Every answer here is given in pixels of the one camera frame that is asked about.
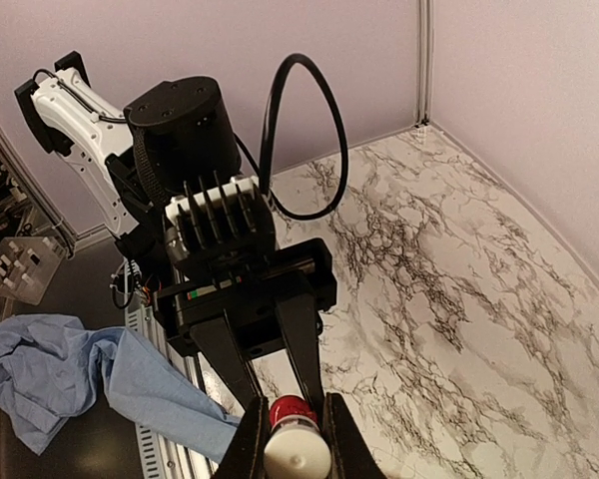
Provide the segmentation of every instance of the black motor housing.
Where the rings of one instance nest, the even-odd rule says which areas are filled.
[[[126,107],[124,114],[134,145],[137,149],[143,144],[152,170],[144,175],[139,168],[143,186],[152,181],[163,189],[159,198],[182,195],[184,182],[197,193],[200,178],[214,186],[214,171],[222,183],[239,173],[240,153],[220,86],[213,78],[162,82]],[[152,179],[142,178],[151,173]]]

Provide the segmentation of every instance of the marble surface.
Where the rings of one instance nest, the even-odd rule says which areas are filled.
[[[356,148],[345,199],[320,221],[277,218],[282,245],[322,237],[337,306],[324,388],[346,399],[389,478],[599,478],[599,290],[546,228],[431,127]],[[338,160],[278,175],[299,213]],[[270,397],[298,392],[277,353]],[[205,366],[211,394],[235,400]]]

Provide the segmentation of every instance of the wire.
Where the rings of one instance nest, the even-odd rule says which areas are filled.
[[[118,290],[117,285],[115,284],[115,281],[118,277],[120,277],[120,269],[121,267],[118,267],[118,271],[116,272],[116,274],[114,274],[114,279],[111,282],[111,284],[109,284],[109,288],[111,289],[111,300],[113,301],[113,305],[116,306],[118,309],[126,309],[127,307],[129,307],[129,304],[131,304],[131,301],[133,300],[133,295],[135,293],[136,287],[138,285],[138,279],[136,278],[136,274],[139,274],[138,272],[136,272],[134,270],[135,267],[135,262],[132,260],[129,260],[129,276],[131,277],[131,284],[129,285],[129,292],[128,292],[128,297],[125,300],[124,304],[120,304],[118,302],[118,296],[116,295],[117,292],[120,292]]]
[[[240,145],[240,148],[245,152],[245,155],[247,155],[247,159],[249,159],[251,166],[254,167],[254,170],[258,173],[260,179],[260,191],[264,196],[267,196],[271,188],[273,149],[275,143],[276,129],[278,126],[278,116],[280,114],[280,105],[282,103],[282,93],[284,91],[284,86],[287,81],[287,78],[289,77],[291,68],[295,64],[300,64],[308,70],[308,72],[312,75],[313,79],[319,86],[319,89],[323,93],[326,102],[328,103],[328,107],[330,108],[332,119],[335,123],[335,128],[337,130],[337,139],[339,140],[339,150],[341,154],[341,173],[339,175],[339,185],[337,185],[337,190],[335,192],[334,197],[323,210],[308,215],[300,215],[297,213],[293,213],[287,210],[280,203],[280,200],[276,198],[273,192],[271,192],[271,196],[274,199],[276,207],[284,215],[293,220],[309,221],[325,217],[337,208],[337,206],[341,202],[341,199],[343,198],[343,195],[346,190],[346,183],[348,181],[348,142],[346,140],[346,131],[343,125],[343,120],[341,119],[341,114],[339,113],[339,108],[337,107],[337,101],[335,100],[335,97],[332,94],[332,91],[330,90],[330,86],[328,85],[326,78],[323,76],[323,74],[321,73],[317,65],[313,62],[313,60],[311,60],[309,57],[302,53],[293,53],[292,55],[288,55],[278,68],[278,71],[276,72],[276,75],[273,79],[273,84],[271,85],[271,92],[269,93],[269,101],[267,103],[267,112],[264,118],[259,168],[256,167],[255,161],[253,161],[253,157],[251,156],[251,154],[248,154],[248,150],[246,149],[244,143],[242,143],[242,141],[238,141],[238,144]]]
[[[98,114],[98,119],[100,121],[106,122],[106,123],[120,123],[120,124],[126,124],[127,123],[127,121],[124,118],[107,117],[106,115],[103,115],[100,112],[98,112],[97,109],[95,109],[92,105],[89,104],[89,102],[87,102],[84,99],[84,97],[82,97],[78,92],[76,92],[71,87],[69,87],[69,85],[67,85],[62,78],[58,77],[55,73],[50,72],[46,68],[40,68],[40,69],[36,70],[36,73],[33,74],[33,81],[34,82],[36,81],[36,77],[38,75],[40,75],[41,73],[47,75],[50,78],[56,79],[58,81],[58,85],[60,86],[60,88],[62,88],[69,95],[71,95],[74,98],[74,100],[76,102],[78,102],[80,105],[82,105],[82,108],[84,108],[87,112],[89,112],[89,113],[97,113]]]
[[[151,287],[150,283],[153,283],[156,288]],[[142,286],[142,293],[144,294],[142,300],[144,306],[150,306],[153,302],[153,292],[162,290],[162,281],[160,278],[153,273],[149,275],[147,280],[144,282],[144,286]]]
[[[64,243],[64,246],[67,247],[67,252],[68,252],[67,259],[73,259],[73,257],[76,255],[76,252],[75,252],[71,242],[67,239],[67,236],[64,234],[64,231],[62,231],[62,228],[60,228],[63,221],[64,220],[60,220],[59,223],[51,226],[51,229],[58,232],[60,234],[60,237],[62,237],[62,242]]]

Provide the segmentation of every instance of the blue cloth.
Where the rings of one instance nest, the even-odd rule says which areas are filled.
[[[58,314],[0,323],[0,408],[16,435],[41,454],[69,417],[96,401],[99,375],[109,405],[126,418],[220,462],[240,419],[195,387],[141,334],[84,329]]]

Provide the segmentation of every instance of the red cap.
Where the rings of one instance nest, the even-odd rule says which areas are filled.
[[[317,414],[310,409],[308,403],[301,397],[289,394],[287,396],[282,396],[271,406],[271,412],[269,414],[271,428],[276,427],[276,424],[278,424],[280,420],[291,415],[305,416],[317,425]]]

